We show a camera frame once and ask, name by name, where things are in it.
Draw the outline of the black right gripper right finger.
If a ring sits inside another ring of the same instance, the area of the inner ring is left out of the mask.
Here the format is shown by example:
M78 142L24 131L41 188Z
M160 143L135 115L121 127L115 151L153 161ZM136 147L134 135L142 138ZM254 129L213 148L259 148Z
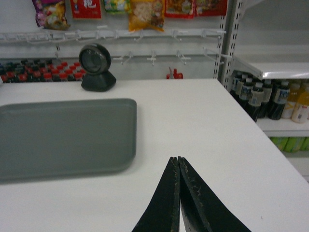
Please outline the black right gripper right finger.
M187 232L249 232L184 157L178 157L180 201Z

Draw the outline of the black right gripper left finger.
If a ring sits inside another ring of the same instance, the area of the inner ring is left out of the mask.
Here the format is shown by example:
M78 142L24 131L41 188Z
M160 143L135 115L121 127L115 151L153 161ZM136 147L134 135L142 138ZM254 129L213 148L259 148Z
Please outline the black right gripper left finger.
M180 229L180 168L169 158L154 194L134 232L178 232Z

